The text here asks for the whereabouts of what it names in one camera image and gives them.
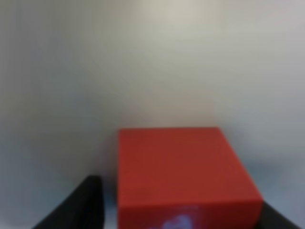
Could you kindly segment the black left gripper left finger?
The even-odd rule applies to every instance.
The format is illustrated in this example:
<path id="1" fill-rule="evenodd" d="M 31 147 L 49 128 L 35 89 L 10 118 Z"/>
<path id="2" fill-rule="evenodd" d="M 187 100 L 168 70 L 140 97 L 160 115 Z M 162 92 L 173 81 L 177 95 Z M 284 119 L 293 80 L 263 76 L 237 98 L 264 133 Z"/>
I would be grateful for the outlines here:
<path id="1" fill-rule="evenodd" d="M 90 175 L 35 229 L 103 229 L 105 208 L 100 176 Z"/>

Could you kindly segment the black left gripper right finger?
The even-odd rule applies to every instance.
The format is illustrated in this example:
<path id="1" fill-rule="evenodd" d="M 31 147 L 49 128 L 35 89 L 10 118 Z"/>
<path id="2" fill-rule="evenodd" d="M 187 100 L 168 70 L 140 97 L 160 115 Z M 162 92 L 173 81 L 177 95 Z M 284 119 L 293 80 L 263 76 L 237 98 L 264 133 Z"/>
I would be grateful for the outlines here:
<path id="1" fill-rule="evenodd" d="M 256 229 L 300 229 L 300 227 L 264 201 Z"/>

